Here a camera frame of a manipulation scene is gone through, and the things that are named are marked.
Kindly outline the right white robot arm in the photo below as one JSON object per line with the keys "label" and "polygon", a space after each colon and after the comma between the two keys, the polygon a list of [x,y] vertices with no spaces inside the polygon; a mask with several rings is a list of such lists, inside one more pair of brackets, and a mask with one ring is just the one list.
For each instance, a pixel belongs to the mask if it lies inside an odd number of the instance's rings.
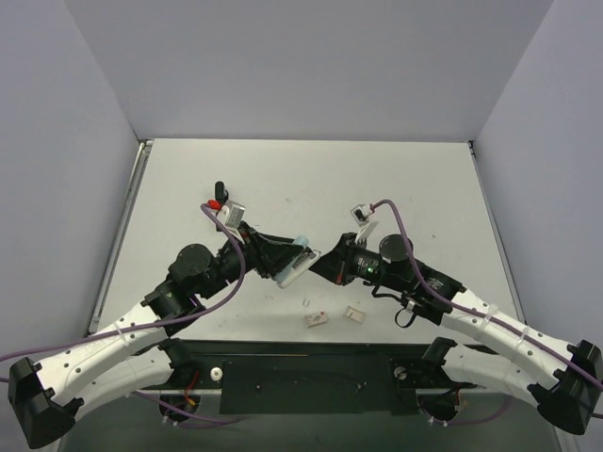
{"label": "right white robot arm", "polygon": [[602,394],[602,355],[582,340],[571,344],[505,315],[449,276],[417,261],[411,242],[400,234],[384,238],[378,251],[354,233],[342,234],[311,271],[336,285],[360,278],[372,297],[391,298],[413,317],[457,331],[488,347],[483,353],[437,338],[421,361],[425,381],[448,379],[521,399],[548,423],[582,435]]}

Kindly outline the black stapler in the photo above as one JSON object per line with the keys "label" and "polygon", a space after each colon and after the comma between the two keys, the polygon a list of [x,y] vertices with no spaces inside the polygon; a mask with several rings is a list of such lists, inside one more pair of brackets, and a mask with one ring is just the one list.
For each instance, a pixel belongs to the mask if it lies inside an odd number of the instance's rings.
{"label": "black stapler", "polygon": [[214,184],[214,200],[220,205],[224,205],[229,201],[230,194],[223,181],[217,181]]}

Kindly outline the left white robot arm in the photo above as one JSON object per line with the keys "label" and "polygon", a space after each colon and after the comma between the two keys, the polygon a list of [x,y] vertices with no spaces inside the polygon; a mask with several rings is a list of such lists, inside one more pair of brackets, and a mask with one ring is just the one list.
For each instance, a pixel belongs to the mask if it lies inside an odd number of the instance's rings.
{"label": "left white robot arm", "polygon": [[305,237],[264,235],[245,223],[225,235],[218,253],[202,244],[181,249],[166,279],[104,329],[48,347],[38,361],[20,354],[9,369],[8,402],[30,448],[55,442],[117,397],[165,382],[186,386],[195,366],[173,337],[209,313],[204,300],[226,287],[238,291],[251,270],[287,287],[319,256]]}

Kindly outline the blue and white stapler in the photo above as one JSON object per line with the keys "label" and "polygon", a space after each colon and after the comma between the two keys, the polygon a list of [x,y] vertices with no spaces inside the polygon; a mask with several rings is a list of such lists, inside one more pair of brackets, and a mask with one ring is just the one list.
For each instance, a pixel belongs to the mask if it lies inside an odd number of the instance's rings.
{"label": "blue and white stapler", "polygon": [[297,236],[294,239],[293,244],[302,246],[301,254],[273,278],[277,286],[281,289],[285,289],[295,282],[304,272],[314,265],[321,256],[319,250],[309,247],[309,239],[303,235]]}

